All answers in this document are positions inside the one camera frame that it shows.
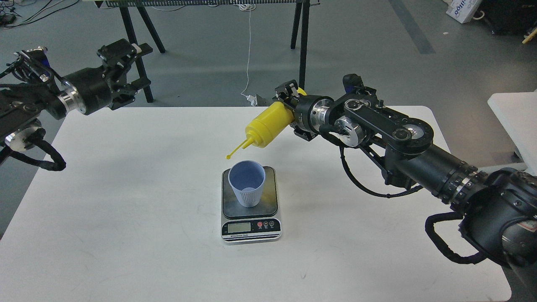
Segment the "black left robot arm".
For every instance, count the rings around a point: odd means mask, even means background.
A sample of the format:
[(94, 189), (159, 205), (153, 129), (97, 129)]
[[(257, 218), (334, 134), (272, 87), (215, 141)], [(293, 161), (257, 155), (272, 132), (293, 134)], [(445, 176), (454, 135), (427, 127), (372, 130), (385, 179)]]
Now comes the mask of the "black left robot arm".
[(152, 51), (146, 43), (117, 40), (96, 52), (101, 66), (64, 77), (50, 66), (45, 47), (16, 52), (17, 59), (1, 73), (20, 81), (1, 85), (1, 161), (13, 157), (45, 170), (64, 170), (63, 157), (44, 140), (46, 130), (38, 119), (40, 113), (48, 111), (55, 119), (62, 119), (73, 110), (89, 115), (104, 107), (115, 110), (132, 103), (150, 80), (141, 76), (128, 83), (127, 73), (133, 63)]

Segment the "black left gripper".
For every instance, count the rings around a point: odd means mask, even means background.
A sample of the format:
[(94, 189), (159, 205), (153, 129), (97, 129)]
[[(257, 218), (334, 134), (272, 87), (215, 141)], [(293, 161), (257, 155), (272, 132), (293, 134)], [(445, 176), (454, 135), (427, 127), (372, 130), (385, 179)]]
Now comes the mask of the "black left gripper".
[(84, 68), (61, 78), (59, 115), (78, 110), (90, 115), (108, 107), (116, 110), (131, 104), (139, 90), (149, 87), (151, 80), (141, 77), (132, 83), (119, 85), (132, 64), (153, 48), (147, 44), (130, 43), (126, 39), (102, 46), (96, 54), (102, 60), (102, 68)]

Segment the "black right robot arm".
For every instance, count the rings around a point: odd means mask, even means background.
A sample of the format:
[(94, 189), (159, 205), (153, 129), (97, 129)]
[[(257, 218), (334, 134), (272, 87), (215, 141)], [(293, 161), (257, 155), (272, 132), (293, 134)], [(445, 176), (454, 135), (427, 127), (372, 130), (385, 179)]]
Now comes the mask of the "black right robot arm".
[(449, 260), (484, 259), (511, 269), (536, 268), (536, 177), (514, 168), (487, 173), (434, 145), (427, 123), (386, 107), (361, 77), (343, 77), (345, 94), (303, 95), (288, 81), (275, 102), (293, 114), (297, 136), (320, 135), (345, 148), (361, 149), (381, 169), (384, 183), (409, 195), (423, 187), (451, 208), (428, 217), (426, 233)]

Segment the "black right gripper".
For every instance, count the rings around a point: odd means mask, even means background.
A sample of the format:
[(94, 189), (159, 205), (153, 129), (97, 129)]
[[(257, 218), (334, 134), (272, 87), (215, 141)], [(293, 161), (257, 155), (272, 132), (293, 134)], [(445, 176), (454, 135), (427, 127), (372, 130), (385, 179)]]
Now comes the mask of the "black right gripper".
[(275, 101), (290, 103), (294, 115), (294, 122), (290, 126), (296, 136), (306, 141), (311, 141), (320, 135), (320, 127), (328, 124), (328, 110), (334, 103), (330, 97), (307, 95), (296, 80), (277, 86)]

